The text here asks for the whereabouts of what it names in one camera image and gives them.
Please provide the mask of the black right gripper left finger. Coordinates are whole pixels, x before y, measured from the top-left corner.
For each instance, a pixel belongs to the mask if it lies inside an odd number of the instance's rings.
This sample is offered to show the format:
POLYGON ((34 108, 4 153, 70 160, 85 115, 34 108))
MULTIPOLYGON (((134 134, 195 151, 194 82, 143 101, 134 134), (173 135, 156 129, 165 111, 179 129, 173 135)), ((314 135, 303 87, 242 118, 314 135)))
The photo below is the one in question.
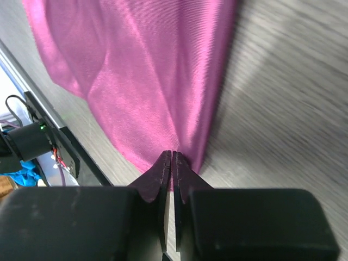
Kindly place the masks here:
POLYGON ((1 260, 168 260, 171 152, 126 187, 30 187, 1 204, 1 260))

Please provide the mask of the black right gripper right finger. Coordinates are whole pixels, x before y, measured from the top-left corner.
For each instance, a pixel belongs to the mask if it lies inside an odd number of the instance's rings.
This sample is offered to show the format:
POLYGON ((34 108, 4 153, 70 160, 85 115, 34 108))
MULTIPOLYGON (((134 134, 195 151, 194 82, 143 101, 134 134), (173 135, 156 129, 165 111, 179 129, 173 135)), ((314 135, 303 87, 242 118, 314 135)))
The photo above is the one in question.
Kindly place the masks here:
POLYGON ((218 189, 174 152, 176 250, 181 260, 338 260, 317 198, 291 188, 218 189))

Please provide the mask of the magenta cloth napkin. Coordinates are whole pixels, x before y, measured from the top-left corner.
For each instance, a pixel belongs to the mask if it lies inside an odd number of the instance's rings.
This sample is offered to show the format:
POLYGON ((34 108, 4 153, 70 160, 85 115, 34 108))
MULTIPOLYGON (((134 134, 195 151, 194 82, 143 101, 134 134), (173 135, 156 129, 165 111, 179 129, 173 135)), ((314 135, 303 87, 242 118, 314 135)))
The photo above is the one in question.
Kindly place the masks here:
POLYGON ((237 1, 24 1, 53 82, 87 101, 140 171, 164 150, 199 172, 237 1))

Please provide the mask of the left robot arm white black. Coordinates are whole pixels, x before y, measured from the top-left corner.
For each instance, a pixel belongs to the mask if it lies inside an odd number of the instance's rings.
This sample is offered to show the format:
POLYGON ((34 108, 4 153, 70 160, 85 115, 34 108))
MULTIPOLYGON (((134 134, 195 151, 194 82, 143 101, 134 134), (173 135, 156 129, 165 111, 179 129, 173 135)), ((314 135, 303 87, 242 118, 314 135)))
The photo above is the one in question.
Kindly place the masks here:
POLYGON ((1 174, 22 169, 21 162, 37 158, 52 151, 49 129, 46 124, 34 122, 1 133, 1 174))

